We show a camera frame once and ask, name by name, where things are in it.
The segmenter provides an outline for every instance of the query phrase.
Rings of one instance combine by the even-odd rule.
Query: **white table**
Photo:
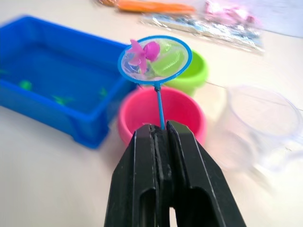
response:
[[[138,23],[138,15],[97,7],[90,0],[0,0],[0,22],[30,14],[127,43],[130,38],[174,35],[200,52],[209,82],[195,100],[211,125],[225,102],[221,86],[249,83],[280,91],[303,109],[303,40],[265,32],[264,56]],[[60,131],[0,107],[0,226],[103,226],[111,174],[124,152],[116,125],[99,150],[86,149]],[[269,190],[246,174],[225,173],[248,227],[303,225],[303,167],[294,163],[272,178]],[[172,218],[172,227],[176,222]]]

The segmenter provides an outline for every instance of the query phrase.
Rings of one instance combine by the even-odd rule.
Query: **blue net rim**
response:
[[[170,40],[173,40],[175,42],[178,42],[180,43],[181,45],[183,45],[188,53],[188,59],[187,59],[187,62],[186,64],[183,66],[183,68],[181,68],[178,72],[176,72],[175,74],[171,75],[170,77],[167,77],[167,78],[164,78],[162,80],[157,80],[157,81],[141,81],[141,80],[138,80],[138,79],[135,79],[135,78],[132,78],[130,76],[128,76],[122,69],[121,67],[121,62],[122,62],[122,58],[123,56],[125,55],[125,52],[127,50],[129,50],[132,46],[129,45],[125,48],[125,50],[120,54],[119,56],[119,59],[118,59],[118,70],[120,72],[120,74],[126,78],[127,80],[130,80],[131,82],[134,82],[136,84],[146,84],[146,85],[154,85],[155,87],[159,87],[161,84],[171,80],[171,79],[174,79],[176,78],[177,76],[179,76],[182,72],[184,72],[190,65],[192,59],[193,59],[193,54],[191,52],[191,49],[189,48],[189,46],[183,42],[182,40],[180,39],[177,39],[175,37],[172,37],[172,36],[168,36],[168,35],[152,35],[152,36],[148,36],[148,37],[145,37],[143,39],[139,39],[138,42],[143,42],[143,41],[146,41],[146,40],[149,40],[149,39],[170,39]]]

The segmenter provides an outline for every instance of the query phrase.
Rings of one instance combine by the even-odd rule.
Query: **pink toy fish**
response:
[[[143,48],[140,44],[131,39],[132,48],[127,50],[127,53],[134,53],[133,59],[129,61],[130,65],[139,66],[141,73],[144,74],[147,71],[147,61],[151,62],[157,60],[160,53],[160,45],[155,41],[146,44]]]

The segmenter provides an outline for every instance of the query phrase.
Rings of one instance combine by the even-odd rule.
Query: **orange object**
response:
[[[174,13],[191,14],[195,8],[185,4],[160,3],[139,0],[120,0],[117,7],[123,11],[144,12],[144,13]]]

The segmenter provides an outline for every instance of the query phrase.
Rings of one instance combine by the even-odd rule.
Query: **black clamp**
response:
[[[138,129],[116,167],[105,227],[245,227],[219,166],[188,127]]]

